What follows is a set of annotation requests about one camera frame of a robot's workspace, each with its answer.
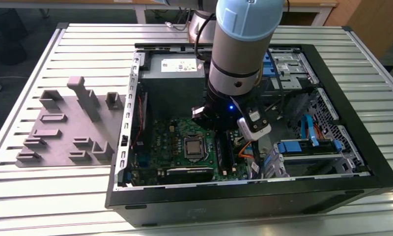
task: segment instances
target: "motherboard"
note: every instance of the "motherboard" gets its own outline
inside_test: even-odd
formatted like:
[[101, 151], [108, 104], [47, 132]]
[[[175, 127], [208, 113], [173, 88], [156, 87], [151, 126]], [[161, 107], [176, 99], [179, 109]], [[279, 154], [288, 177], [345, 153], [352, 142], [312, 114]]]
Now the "motherboard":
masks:
[[[241, 137], [237, 130], [229, 131], [228, 136], [233, 142]], [[233, 159], [237, 159], [237, 152], [233, 153]], [[232, 171], [221, 170], [216, 153], [215, 132], [204, 130], [188, 118], [156, 119], [153, 121], [151, 153], [136, 155], [135, 162], [137, 168], [132, 172], [132, 180], [140, 186], [163, 184], [160, 175], [167, 175], [171, 170], [180, 171], [180, 168], [212, 170], [212, 181], [248, 178], [244, 158], [235, 163]]]

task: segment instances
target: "power supply label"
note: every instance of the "power supply label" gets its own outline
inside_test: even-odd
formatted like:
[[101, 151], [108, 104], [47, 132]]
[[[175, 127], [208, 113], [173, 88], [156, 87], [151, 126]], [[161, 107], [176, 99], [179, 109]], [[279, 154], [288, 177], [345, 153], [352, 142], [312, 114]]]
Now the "power supply label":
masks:
[[161, 72], [196, 72], [197, 59], [163, 59]]

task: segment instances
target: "green circuit board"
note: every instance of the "green circuit board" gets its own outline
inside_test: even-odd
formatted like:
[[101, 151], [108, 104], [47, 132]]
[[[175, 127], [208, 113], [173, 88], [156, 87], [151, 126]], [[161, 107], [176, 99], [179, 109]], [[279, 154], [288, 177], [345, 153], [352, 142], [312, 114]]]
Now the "green circuit board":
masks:
[[[229, 134], [237, 137], [240, 134], [235, 131]], [[205, 154], [201, 160], [193, 162], [187, 159], [185, 140], [191, 137], [201, 137], [204, 142]], [[237, 163], [236, 171], [227, 173], [219, 172], [219, 162], [215, 151], [215, 133], [205, 131], [192, 120], [176, 118], [171, 120], [155, 120], [152, 132], [152, 150], [149, 156], [139, 156], [137, 162], [147, 159], [149, 165], [133, 172], [137, 185], [159, 185], [157, 172], [159, 168], [180, 167], [209, 167], [215, 170], [212, 181], [228, 181], [247, 179], [247, 164]]]

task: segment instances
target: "gray 3d printed holder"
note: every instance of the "gray 3d printed holder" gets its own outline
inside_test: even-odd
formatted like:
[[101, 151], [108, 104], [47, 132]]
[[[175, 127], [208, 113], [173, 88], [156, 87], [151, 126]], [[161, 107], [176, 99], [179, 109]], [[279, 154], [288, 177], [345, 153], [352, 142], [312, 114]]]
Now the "gray 3d printed holder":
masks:
[[44, 107], [17, 155], [17, 167], [109, 165], [119, 143], [125, 96], [96, 96], [84, 78], [72, 76], [76, 96], [45, 90]]

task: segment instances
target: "cpu socket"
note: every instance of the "cpu socket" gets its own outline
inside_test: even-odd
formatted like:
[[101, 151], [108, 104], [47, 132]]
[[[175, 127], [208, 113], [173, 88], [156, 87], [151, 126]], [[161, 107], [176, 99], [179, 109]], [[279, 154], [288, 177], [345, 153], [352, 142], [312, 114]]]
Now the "cpu socket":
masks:
[[197, 162], [205, 157], [204, 137], [187, 137], [185, 142], [185, 158], [191, 162]]

